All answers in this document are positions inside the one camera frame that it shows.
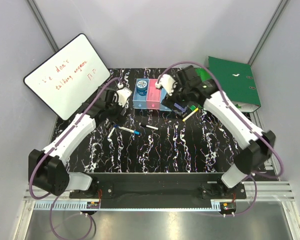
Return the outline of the purple storage bin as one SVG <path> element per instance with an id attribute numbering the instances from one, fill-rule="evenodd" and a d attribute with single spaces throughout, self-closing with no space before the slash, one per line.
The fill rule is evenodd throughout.
<path id="1" fill-rule="evenodd" d="M 188 107 L 187 106 L 181 106 L 178 103 L 174 103 L 174 107 L 177 108 L 181 113 L 184 113 L 187 111 Z"/>

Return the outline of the white marker black cap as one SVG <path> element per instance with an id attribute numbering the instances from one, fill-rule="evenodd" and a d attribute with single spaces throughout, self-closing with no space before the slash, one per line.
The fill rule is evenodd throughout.
<path id="1" fill-rule="evenodd" d="M 109 132 L 109 134 L 108 134 L 108 136 L 107 136 L 108 139 L 111 138 L 111 136 L 113 135 L 113 133 L 115 132 L 115 130 L 116 130 L 115 127 L 113 127 L 113 128 L 110 130 L 110 132 Z"/>

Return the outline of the pink storage bin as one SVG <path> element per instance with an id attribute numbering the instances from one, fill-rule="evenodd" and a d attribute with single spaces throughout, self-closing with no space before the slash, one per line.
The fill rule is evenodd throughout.
<path id="1" fill-rule="evenodd" d="M 161 106 L 161 90 L 156 88 L 156 79 L 148 80 L 146 106 L 151 110 L 159 110 Z"/>

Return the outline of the white pen black tip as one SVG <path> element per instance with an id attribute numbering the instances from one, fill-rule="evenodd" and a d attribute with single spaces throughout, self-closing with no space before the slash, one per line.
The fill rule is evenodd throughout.
<path id="1" fill-rule="evenodd" d="M 144 123 L 140 123 L 139 125 L 140 125 L 141 127 L 143 127 L 143 128 L 149 128 L 149 129 L 152 129 L 152 130 L 158 130 L 158 129 L 159 129 L 158 127 L 151 126 L 151 125 L 144 124 Z"/>

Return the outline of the blue round tape dispenser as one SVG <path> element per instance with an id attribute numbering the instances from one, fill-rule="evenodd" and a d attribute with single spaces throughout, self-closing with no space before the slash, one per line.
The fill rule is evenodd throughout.
<path id="1" fill-rule="evenodd" d="M 148 83 L 149 81 L 147 79 L 137 79 L 136 81 L 136 92 L 140 96 L 146 96 L 148 91 Z"/>

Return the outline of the green lever arch binder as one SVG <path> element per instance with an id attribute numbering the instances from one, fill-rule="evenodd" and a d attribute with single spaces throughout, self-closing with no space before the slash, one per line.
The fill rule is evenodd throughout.
<path id="1" fill-rule="evenodd" d="M 209 70 L 218 79 L 223 91 L 243 113 L 261 107 L 255 79 L 249 64 L 208 57 Z"/>

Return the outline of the light blue end bin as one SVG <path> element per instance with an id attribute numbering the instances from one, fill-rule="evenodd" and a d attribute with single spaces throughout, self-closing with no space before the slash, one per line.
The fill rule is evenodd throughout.
<path id="1" fill-rule="evenodd" d="M 147 109 L 147 95 L 141 96 L 137 93 L 136 84 L 133 94 L 133 107 L 135 109 Z"/>

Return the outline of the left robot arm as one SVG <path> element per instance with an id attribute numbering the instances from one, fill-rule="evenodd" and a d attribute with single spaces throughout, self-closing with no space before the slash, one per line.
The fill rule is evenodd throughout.
<path id="1" fill-rule="evenodd" d="M 132 95 L 127 87 L 114 90 L 98 88 L 91 103 L 83 103 L 71 124 L 42 150 L 33 149 L 28 156 L 28 182 L 32 198 L 38 199 L 33 187 L 60 196 L 66 191 L 80 191 L 93 198 L 98 193 L 98 179 L 84 172 L 69 172 L 66 164 L 80 143 L 98 125 L 107 121 L 108 127 L 124 119 L 124 108 Z"/>

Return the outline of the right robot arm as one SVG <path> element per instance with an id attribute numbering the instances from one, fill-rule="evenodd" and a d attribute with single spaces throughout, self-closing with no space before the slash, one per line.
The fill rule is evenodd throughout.
<path id="1" fill-rule="evenodd" d="M 189 65 L 174 76 L 163 72 L 155 87 L 166 91 L 164 106 L 178 111 L 190 102 L 197 103 L 217 117 L 236 139 L 241 151 L 212 187 L 213 194 L 229 198 L 240 182 L 272 156 L 275 134 L 271 130 L 265 132 L 245 117 L 226 96 L 215 76 L 202 80 Z"/>

